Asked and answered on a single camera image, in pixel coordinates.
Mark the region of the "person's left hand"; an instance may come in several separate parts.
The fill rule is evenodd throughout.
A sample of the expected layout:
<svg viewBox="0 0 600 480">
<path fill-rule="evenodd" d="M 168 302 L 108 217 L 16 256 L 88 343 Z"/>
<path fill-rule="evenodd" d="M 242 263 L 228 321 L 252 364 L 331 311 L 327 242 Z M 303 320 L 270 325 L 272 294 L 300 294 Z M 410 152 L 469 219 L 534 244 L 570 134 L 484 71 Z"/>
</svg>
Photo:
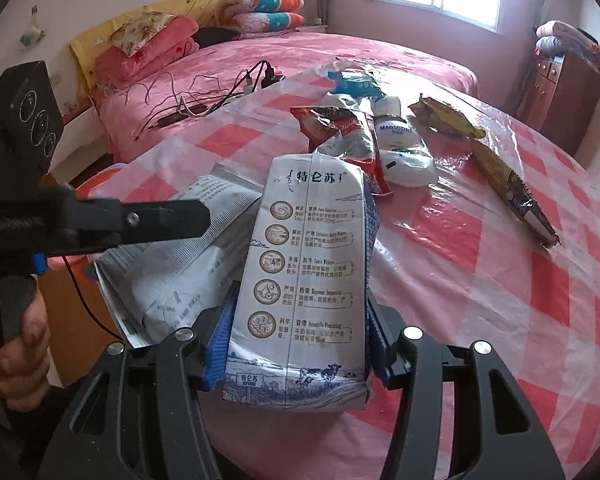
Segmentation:
<svg viewBox="0 0 600 480">
<path fill-rule="evenodd" d="M 0 349 L 0 398 L 14 412 L 37 408 L 50 391 L 50 328 L 39 289 L 22 317 L 21 334 Z"/>
</svg>

